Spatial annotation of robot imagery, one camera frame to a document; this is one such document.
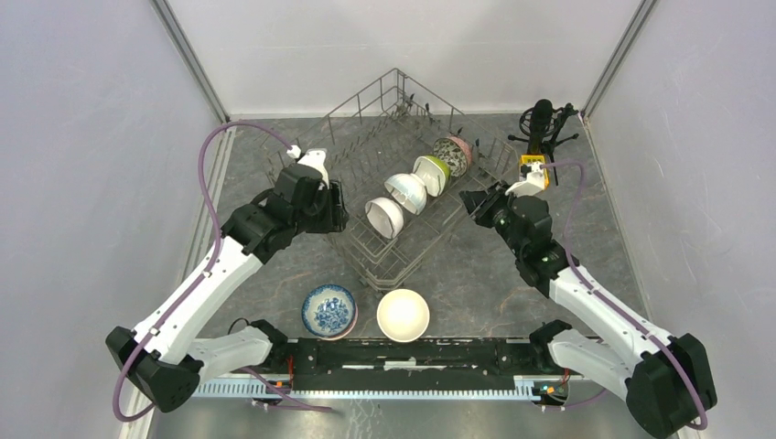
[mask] bowl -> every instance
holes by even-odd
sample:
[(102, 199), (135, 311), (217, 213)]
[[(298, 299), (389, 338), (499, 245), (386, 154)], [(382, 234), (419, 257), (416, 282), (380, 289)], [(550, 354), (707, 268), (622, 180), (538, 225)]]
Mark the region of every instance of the bowl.
[(413, 174), (426, 184), (428, 195), (438, 197), (445, 190), (447, 181), (450, 179), (450, 168), (433, 155), (421, 155), (415, 160)]
[(430, 319), (426, 300), (412, 290), (393, 290), (377, 305), (377, 325), (386, 337), (399, 343), (422, 336)]
[(366, 219), (385, 238), (392, 240), (404, 227), (402, 208), (386, 197), (366, 202)]
[(385, 180), (385, 188), (400, 206), (419, 214), (426, 208), (426, 183), (414, 174), (396, 174)]
[(324, 339), (324, 340), (327, 340), (327, 341), (336, 341), (336, 340), (339, 340), (339, 339), (347, 336), (353, 330), (353, 328), (356, 327), (356, 322), (358, 320), (359, 320), (359, 307), (356, 306), (356, 314), (353, 317), (353, 321), (350, 322), (350, 325), (348, 327), (346, 327), (344, 331), (339, 333), (338, 336), (334, 336), (334, 337), (321, 337), (321, 339)]
[(356, 321), (356, 301), (350, 291), (334, 285), (321, 285), (302, 304), (302, 323), (317, 337), (345, 337)]
[(449, 166), (450, 175), (453, 177), (461, 177), (469, 170), (469, 158), (466, 152), (451, 138), (437, 139), (434, 142), (434, 155)]
[(455, 135), (449, 136), (448, 139), (455, 142), (458, 148), (460, 148), (460, 150), (463, 151), (463, 154), (466, 156), (467, 165), (471, 166), (471, 162), (473, 161), (473, 158), (471, 156), (471, 145), (469, 145), (465, 140), (461, 139), (460, 137), (456, 137)]

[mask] patterned bowl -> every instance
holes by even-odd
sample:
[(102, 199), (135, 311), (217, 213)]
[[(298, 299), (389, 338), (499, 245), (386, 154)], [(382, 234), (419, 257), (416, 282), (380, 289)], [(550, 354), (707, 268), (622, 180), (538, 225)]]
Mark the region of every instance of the patterned bowl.
[(437, 139), (434, 142), (434, 155), (447, 164), (450, 168), (450, 175), (453, 177), (461, 177), (469, 170), (469, 157), (458, 142), (451, 138)]
[(452, 140), (456, 143), (456, 145), (458, 145), (458, 148), (460, 148), (460, 150), (463, 151), (463, 154), (466, 155), (467, 165), (471, 166), (471, 162), (473, 161), (471, 156), (471, 145), (467, 144), (465, 140), (461, 139), (460, 137), (456, 137), (455, 135), (449, 136), (448, 139)]
[(342, 338), (355, 326), (356, 301), (339, 285), (321, 285), (302, 304), (302, 323), (311, 334), (325, 339)]

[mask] wire dish rack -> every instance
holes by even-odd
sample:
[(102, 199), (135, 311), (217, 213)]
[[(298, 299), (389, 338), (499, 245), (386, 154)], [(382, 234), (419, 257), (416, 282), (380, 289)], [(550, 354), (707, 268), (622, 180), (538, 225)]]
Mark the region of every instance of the wire dish rack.
[[(366, 202), (390, 198), (385, 179), (412, 172), (416, 158), (432, 155), (434, 142), (452, 134), (472, 146), (474, 163), (462, 177), (453, 177), (439, 197), (429, 196), (420, 215), (405, 210), (402, 231), (393, 239), (384, 238), (366, 219)], [(350, 222), (345, 231), (330, 233), (326, 239), (364, 285), (384, 292), (401, 286), (466, 218), (458, 196), (461, 190), (482, 190), (512, 174), (516, 179), (519, 156), (505, 138), (393, 69), (320, 119), (296, 142), (303, 151), (328, 150), (329, 177), (341, 183)], [(266, 174), (272, 184), (292, 159), (278, 152), (279, 147), (266, 144)]]

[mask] white wall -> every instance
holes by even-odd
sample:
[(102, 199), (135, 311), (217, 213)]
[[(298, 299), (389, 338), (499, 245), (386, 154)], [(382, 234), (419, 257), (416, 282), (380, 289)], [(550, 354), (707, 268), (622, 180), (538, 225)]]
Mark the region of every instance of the white wall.
[(215, 121), (148, 2), (2, 9), (0, 437), (115, 437), (104, 339), (174, 288)]
[(231, 114), (326, 113), (398, 67), (463, 111), (581, 106), (639, 0), (169, 0)]
[(776, 378), (776, 3), (656, 6), (592, 114), (655, 319), (706, 345), (705, 437), (772, 437)]

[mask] white bowl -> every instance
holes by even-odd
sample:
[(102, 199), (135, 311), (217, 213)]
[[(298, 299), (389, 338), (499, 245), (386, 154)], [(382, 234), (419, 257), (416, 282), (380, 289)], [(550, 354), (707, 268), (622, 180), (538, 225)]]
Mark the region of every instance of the white bowl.
[(392, 200), (380, 197), (366, 202), (366, 219), (385, 238), (392, 240), (404, 227), (402, 208)]
[(426, 300), (412, 290), (393, 290), (377, 305), (377, 325), (386, 337), (399, 343), (422, 336), (430, 319)]
[(403, 208), (419, 214), (426, 208), (426, 183), (413, 174), (396, 174), (385, 180), (385, 188)]
[(343, 337), (353, 329), (356, 301), (339, 285), (321, 285), (302, 304), (302, 323), (318, 337)]

